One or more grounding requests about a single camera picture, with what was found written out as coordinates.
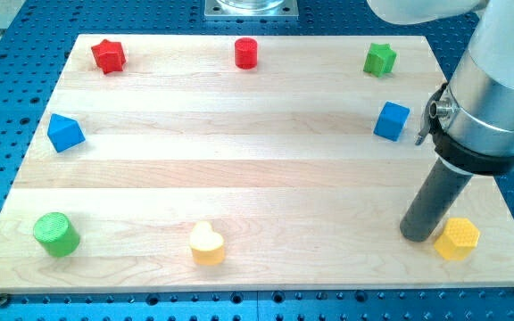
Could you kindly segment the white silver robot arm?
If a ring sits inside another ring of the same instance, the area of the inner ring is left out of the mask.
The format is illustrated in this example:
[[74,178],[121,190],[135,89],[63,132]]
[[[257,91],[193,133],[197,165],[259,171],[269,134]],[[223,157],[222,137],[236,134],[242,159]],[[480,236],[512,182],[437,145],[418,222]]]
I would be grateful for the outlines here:
[[370,0],[369,7],[398,25],[480,12],[452,78],[427,103],[418,140],[433,137],[435,174],[514,170],[514,1]]

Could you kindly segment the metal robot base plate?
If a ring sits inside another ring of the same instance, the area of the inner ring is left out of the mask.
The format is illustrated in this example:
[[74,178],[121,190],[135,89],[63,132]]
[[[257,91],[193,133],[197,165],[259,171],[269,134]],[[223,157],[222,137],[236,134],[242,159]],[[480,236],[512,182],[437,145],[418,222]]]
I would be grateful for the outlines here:
[[203,0],[207,21],[297,19],[297,0]]

